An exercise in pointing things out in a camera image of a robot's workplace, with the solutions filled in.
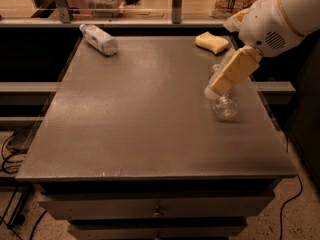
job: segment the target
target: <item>cable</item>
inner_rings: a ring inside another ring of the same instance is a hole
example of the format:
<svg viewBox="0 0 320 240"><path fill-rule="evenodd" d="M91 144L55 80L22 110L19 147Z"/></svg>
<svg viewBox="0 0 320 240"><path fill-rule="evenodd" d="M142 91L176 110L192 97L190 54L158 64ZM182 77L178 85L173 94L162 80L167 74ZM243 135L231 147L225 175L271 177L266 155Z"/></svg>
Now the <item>cable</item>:
<svg viewBox="0 0 320 240"><path fill-rule="evenodd" d="M25 127L23 127L22 129L14 132L13 134L11 134L2 144L2 147L1 147L1 156L2 156L2 159L3 159L3 162L1 164L1 168L0 168L0 172L3 171L4 173L6 174L15 174L19 171L19 168L20 168L20 165L21 163L23 162L23 160L18 160L18 161L10 161L11 158L13 158L14 156L17 156L19 155L19 152L13 152L11 153L9 156L5 157L4 155L4 147L5 145L7 144L7 142L13 138L15 135L19 134L21 131L25 130L26 128L30 127L30 126L33 126L35 123L31 123Z"/></svg>
<svg viewBox="0 0 320 240"><path fill-rule="evenodd" d="M296 194L294 197L292 197L292 198L288 199L287 201L285 201L284 204L283 204L282 207L281 207L281 210L280 210L280 240L282 240L282 231L283 231L283 230L282 230L282 214L283 214L283 209L285 208L285 206L286 206L289 202L291 202L291 201L293 201L294 199L298 198L298 197L301 195L302 191L303 191L302 181L301 181L299 175L297 175L297 177L298 177L299 182L300 182L300 191L299 191L298 194Z"/></svg>
<svg viewBox="0 0 320 240"><path fill-rule="evenodd" d="M7 229L9 229L13 234L15 234L20 240L23 240L16 231L8 227L8 223L5 222L5 220L1 216L0 216L0 221L3 222L7 226Z"/></svg>
<svg viewBox="0 0 320 240"><path fill-rule="evenodd" d="M286 151L287 151L287 153L289 153L289 137L288 137L288 134L287 134L285 131L283 131L283 133L285 134L286 140L287 140ZM300 183L300 190L299 190L299 192L298 192L295 196L293 196L293 197L291 197L290 199L288 199L287 201L285 201L285 202L283 203L283 205L281 206L281 209L280 209L280 238L279 238L280 240L282 240L282 235L283 235L283 222L282 222L283 210L284 210L285 206L286 206L289 202L291 202L291 201L293 201L294 199L298 198L298 197L302 194L302 192L303 192L303 184L302 184L301 178L300 178L299 175L297 175L297 178L298 178L299 183Z"/></svg>
<svg viewBox="0 0 320 240"><path fill-rule="evenodd" d="M11 195L11 198L10 198L10 200L9 200L9 203L8 203L5 211L4 211L3 214L2 214L2 218L5 218L5 217L6 217L8 211L9 211L9 208L10 208L10 206L11 206L11 203L12 203L12 201L13 201L13 199L14 199L17 191L18 191L18 189L19 189L19 186L16 186L15 189L14 189L14 191L13 191L13 193L12 193L12 195Z"/></svg>
<svg viewBox="0 0 320 240"><path fill-rule="evenodd" d="M44 216L46 213L47 213L47 211L44 211L44 212L40 215L40 217L38 218L38 220L36 221L36 224L34 224L33 229L32 229L32 231L31 231L31 235L30 235L29 240L32 240L32 239L33 239L34 232L36 231L36 229L37 229L40 221L42 220L43 216Z"/></svg>

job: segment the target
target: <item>table top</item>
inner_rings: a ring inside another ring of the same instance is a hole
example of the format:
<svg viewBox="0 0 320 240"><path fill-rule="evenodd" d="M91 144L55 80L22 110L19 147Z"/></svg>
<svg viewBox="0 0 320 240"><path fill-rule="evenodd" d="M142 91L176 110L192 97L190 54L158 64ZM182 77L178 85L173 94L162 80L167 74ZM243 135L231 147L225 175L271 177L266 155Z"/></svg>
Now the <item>table top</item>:
<svg viewBox="0 0 320 240"><path fill-rule="evenodd" d="M81 41L18 180L289 177L295 169L250 79L221 122L203 90L215 56L195 37L117 37L107 57Z"/></svg>

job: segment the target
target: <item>drawer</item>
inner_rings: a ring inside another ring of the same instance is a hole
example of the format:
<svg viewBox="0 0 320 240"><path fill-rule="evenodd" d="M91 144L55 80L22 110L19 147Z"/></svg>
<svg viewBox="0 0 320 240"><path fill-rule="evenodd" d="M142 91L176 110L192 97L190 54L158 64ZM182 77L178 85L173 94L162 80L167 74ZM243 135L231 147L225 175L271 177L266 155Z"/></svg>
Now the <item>drawer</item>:
<svg viewBox="0 0 320 240"><path fill-rule="evenodd" d="M214 239L237 235L245 227L242 218L111 220L80 222L68 232L79 240Z"/></svg>
<svg viewBox="0 0 320 240"><path fill-rule="evenodd" d="M42 195L40 205L55 219L142 219L247 217L259 214L274 198L258 196L110 198L104 194Z"/></svg>

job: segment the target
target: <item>sponge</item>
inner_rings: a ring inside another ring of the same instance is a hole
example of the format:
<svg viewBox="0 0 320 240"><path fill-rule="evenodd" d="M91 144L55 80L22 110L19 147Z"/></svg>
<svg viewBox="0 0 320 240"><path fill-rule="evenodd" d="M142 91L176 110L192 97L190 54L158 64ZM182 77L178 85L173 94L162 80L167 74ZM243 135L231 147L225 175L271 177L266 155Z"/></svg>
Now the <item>sponge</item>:
<svg viewBox="0 0 320 240"><path fill-rule="evenodd" d="M260 53L245 45L238 49L220 75L210 84L210 89L218 95L223 95L235 84L253 73L258 67L262 56Z"/></svg>
<svg viewBox="0 0 320 240"><path fill-rule="evenodd" d="M222 37L214 36L209 32L205 32L196 37L196 45L212 51L214 54L218 54L228 48L229 41Z"/></svg>

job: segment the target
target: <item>speckled floor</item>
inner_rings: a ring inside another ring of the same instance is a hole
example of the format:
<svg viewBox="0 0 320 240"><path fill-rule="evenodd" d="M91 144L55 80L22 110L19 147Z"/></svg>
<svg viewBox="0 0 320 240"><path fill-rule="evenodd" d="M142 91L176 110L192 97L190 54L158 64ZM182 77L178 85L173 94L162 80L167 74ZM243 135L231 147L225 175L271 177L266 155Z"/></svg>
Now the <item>speckled floor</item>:
<svg viewBox="0 0 320 240"><path fill-rule="evenodd" d="M279 133L284 145L285 136ZM320 194L314 187L307 171L302 165L293 145L289 143L289 154L295 164L303 183L302 194L288 203L283 210L283 240L316 240L320 239ZM295 196L300 190L298 178L285 179L275 189L276 198L257 217L247 219L248 227L238 236L230 237L230 240L274 240L280 237L280 209L283 203ZM0 191L0 214L3 214L5 206L11 196L10 192ZM15 231L23 240L28 240L34 224L43 212L36 202L37 194L33 194L24 211L25 222L22 226L16 226ZM74 240L66 232L68 223L56 221L46 214L35 231L33 240ZM1 240L19 239L7 230L2 223L0 226Z"/></svg>

